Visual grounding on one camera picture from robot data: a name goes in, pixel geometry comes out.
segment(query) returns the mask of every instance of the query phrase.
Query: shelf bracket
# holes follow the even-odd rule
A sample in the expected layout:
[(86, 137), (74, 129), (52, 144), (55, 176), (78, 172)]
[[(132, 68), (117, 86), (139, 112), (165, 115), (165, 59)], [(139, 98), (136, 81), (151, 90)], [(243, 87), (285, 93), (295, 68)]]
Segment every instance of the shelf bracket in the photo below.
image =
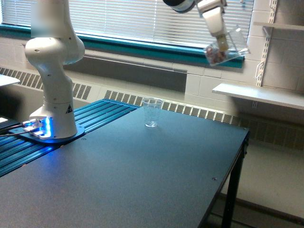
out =
[[(274, 21), (275, 21), (276, 6), (277, 6), (277, 0), (270, 0), (269, 7), (271, 9), (271, 12), (270, 12), (270, 17), (269, 17), (269, 21), (268, 21), (269, 23), (274, 23)], [(256, 68), (256, 85), (258, 87), (262, 86), (264, 70), (265, 70), (266, 60), (267, 60), (267, 55), (268, 55), (268, 48), (270, 45), (270, 39), (271, 39), (271, 35), (272, 35), (272, 28), (263, 26), (263, 30), (266, 33), (264, 50), (263, 50), (261, 62), (257, 65), (257, 68)]]
[(258, 101), (252, 101), (252, 108), (257, 108)]
[(266, 33), (266, 37), (271, 37), (272, 29), (273, 28), (271, 27), (263, 26), (263, 31)]

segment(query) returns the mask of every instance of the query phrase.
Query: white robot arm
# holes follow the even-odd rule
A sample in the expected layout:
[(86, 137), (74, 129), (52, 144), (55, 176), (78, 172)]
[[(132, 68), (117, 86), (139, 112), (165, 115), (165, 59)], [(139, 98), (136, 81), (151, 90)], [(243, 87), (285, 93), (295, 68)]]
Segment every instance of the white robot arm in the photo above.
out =
[[(217, 38), (221, 51), (228, 49), (226, 29), (222, 14), (227, 5), (226, 0), (163, 0), (173, 10), (184, 13), (195, 4), (200, 15), (203, 15), (212, 36)], [(66, 76), (63, 65), (81, 60), (85, 53), (83, 42), (75, 34), (69, 14), (68, 0), (38, 0), (38, 10), (50, 13), (45, 5), (63, 6), (63, 27), (58, 38), (31, 39), (25, 47), (29, 62), (38, 70), (43, 81), (43, 106), (30, 115), (30, 119), (40, 120), (40, 131), (33, 132), (36, 137), (45, 140), (65, 139), (77, 133), (73, 109), (72, 81)], [(51, 29), (54, 24), (46, 24), (42, 28)], [(37, 126), (25, 127), (32, 131)]]
[(222, 17), (226, 0), (163, 0), (178, 13), (185, 13), (197, 5), (199, 14), (203, 16), (208, 26), (210, 34), (217, 39), (220, 51), (228, 50), (226, 40), (226, 27)]
[(68, 0), (39, 0), (38, 9), (45, 4), (63, 6), (64, 29), (60, 38), (35, 38), (26, 44), (26, 57), (41, 75), (44, 94), (43, 106), (30, 118), (42, 120), (41, 131), (33, 133), (40, 139), (62, 139), (77, 133), (72, 81), (64, 73), (63, 65), (81, 60), (85, 46), (73, 30)]

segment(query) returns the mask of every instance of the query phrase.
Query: extrusion rail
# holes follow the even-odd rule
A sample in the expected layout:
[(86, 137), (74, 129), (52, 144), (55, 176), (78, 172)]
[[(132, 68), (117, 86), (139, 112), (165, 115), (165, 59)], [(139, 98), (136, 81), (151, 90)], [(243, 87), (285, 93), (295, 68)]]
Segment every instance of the extrusion rail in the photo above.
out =
[[(108, 124), (139, 108), (112, 100), (99, 100), (75, 110), (75, 120), (85, 128), (85, 133)], [(47, 146), (18, 136), (0, 137), (0, 177), (53, 150), (58, 145)]]

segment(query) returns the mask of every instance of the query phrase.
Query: teal window frame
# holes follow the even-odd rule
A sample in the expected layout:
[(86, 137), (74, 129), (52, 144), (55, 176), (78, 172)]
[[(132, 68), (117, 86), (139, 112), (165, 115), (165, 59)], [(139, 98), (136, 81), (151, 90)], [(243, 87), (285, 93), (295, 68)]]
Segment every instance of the teal window frame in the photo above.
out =
[[(31, 28), (0, 24), (0, 35), (30, 38)], [(149, 56), (164, 61), (179, 61), (184, 64), (208, 64), (203, 48), (180, 47), (80, 33), (77, 33), (77, 35), (86, 48), (96, 48), (102, 51), (114, 51), (128, 55)], [(242, 68), (244, 59), (245, 57), (238, 57), (219, 66)]]

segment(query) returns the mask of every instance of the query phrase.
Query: clear plastic cup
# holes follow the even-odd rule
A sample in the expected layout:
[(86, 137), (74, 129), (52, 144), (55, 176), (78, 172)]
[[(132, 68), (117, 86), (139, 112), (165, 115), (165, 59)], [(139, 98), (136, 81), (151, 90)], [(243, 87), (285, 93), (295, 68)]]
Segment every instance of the clear plastic cup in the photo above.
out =
[(163, 101), (157, 98), (144, 98), (142, 100), (144, 123), (147, 127), (156, 127)]
[(225, 34), (220, 41), (221, 40), (223, 41), (223, 43), (219, 42), (221, 47), (225, 47), (224, 49), (227, 48), (227, 50), (222, 51), (217, 41), (208, 45), (204, 50), (206, 58), (211, 66), (215, 66), (250, 53), (246, 40), (241, 32), (241, 28), (238, 26)]

